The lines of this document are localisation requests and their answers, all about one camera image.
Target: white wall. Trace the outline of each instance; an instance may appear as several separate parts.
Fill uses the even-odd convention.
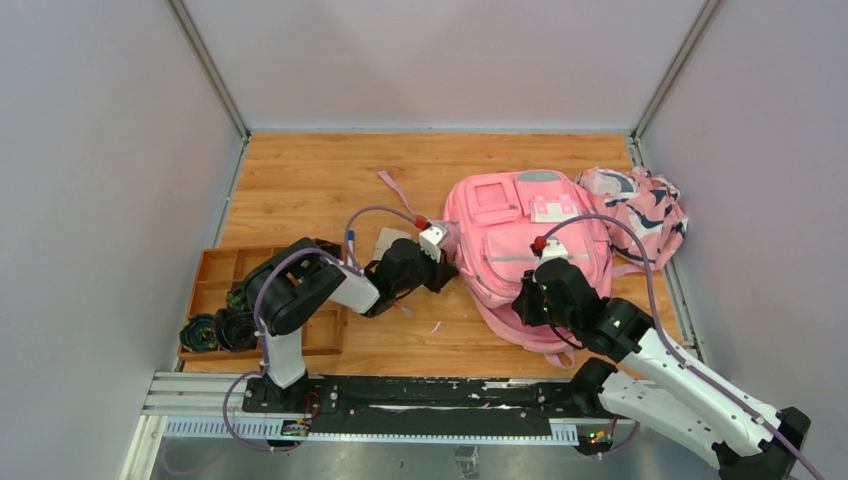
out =
[[[187,0],[255,129],[620,129],[703,0]]]
[[[164,2],[0,2],[0,477],[117,477],[238,148]]]
[[[846,22],[842,0],[727,2],[646,139],[692,217],[678,259],[707,353],[812,417],[827,478],[848,451]]]

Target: wooden floor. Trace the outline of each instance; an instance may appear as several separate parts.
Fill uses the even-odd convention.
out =
[[[388,170],[412,208],[441,218],[445,198],[473,174],[549,168],[573,178],[594,166],[629,170],[624,139],[616,135],[254,135],[232,202],[222,247],[283,245],[300,237],[341,242],[350,215],[367,205],[403,208],[377,176]],[[363,215],[354,225],[356,254],[371,258],[380,228],[409,230],[390,214]],[[663,324],[680,340],[665,282],[655,274]],[[645,277],[616,279],[613,295],[648,308]],[[461,278],[435,295],[419,288],[377,318],[349,313],[341,355],[306,357],[310,373],[461,377],[569,377],[495,336],[478,315]],[[578,352],[583,361],[590,354]],[[255,360],[191,362],[186,371],[242,372]]]

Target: red connector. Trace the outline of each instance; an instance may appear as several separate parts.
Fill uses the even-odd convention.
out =
[[[541,252],[547,246],[548,246],[548,241],[545,239],[545,237],[539,236],[539,237],[536,237],[535,240],[533,240],[533,249],[536,250],[536,251]]]
[[[430,228],[430,226],[430,221],[427,220],[427,217],[421,215],[417,215],[415,217],[415,228],[417,228],[418,230],[424,231]]]

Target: backpack strap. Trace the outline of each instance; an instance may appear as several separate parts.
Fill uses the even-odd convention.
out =
[[[379,175],[380,178],[382,178],[383,181],[386,182],[386,185],[388,185],[389,188],[391,188],[392,190],[394,190],[398,194],[400,199],[403,201],[404,206],[406,206],[406,209],[409,210],[409,213],[411,213],[415,216],[420,215],[424,218],[427,218],[427,220],[430,220],[430,218],[428,218],[426,215],[421,215],[420,213],[416,212],[415,210],[412,209],[412,207],[409,206],[409,200],[407,200],[406,194],[404,194],[403,190],[401,190],[401,188],[398,186],[398,184],[395,183],[395,181],[392,179],[392,176],[389,175],[389,172],[387,172],[385,170],[380,170],[379,172],[377,172],[377,175]]]
[[[567,365],[562,363],[563,356],[569,361]],[[557,368],[562,368],[563,370],[570,370],[574,368],[574,364],[577,363],[577,360],[574,358],[574,350],[568,350],[562,353],[546,353],[545,360],[547,360],[551,365]]]
[[[612,276],[615,278],[628,275],[631,273],[643,273],[645,271],[644,267],[639,265],[634,265],[632,263],[628,263],[626,265],[619,265],[617,267],[612,267]]]

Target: pink backpack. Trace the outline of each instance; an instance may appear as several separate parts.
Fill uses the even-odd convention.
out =
[[[568,218],[593,212],[588,194],[551,170],[476,175],[456,184],[445,204],[445,220],[456,240],[455,263],[471,289],[483,319],[501,338],[545,354],[560,368],[574,366],[572,347],[549,326],[521,323],[511,303],[521,291],[525,270],[538,265],[530,245]],[[601,296],[612,287],[610,238],[600,220],[569,225],[554,237],[568,251]],[[564,329],[562,336],[578,343]],[[559,354],[570,360],[563,364]]]

